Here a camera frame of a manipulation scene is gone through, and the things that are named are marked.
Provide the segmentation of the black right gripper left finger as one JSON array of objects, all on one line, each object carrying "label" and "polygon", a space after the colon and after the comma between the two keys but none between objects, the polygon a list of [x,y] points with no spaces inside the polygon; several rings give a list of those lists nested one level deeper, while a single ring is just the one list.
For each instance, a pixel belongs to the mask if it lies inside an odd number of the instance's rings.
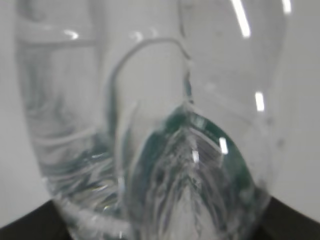
[{"label": "black right gripper left finger", "polygon": [[2,240],[70,240],[72,237],[53,201],[0,228]]}]

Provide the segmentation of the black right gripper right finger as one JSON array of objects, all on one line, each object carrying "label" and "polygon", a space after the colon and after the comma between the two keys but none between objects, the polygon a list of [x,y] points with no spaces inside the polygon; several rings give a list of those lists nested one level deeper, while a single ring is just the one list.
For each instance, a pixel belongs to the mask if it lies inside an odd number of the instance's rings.
[{"label": "black right gripper right finger", "polygon": [[254,233],[256,240],[319,240],[320,223],[272,197],[261,224]]}]

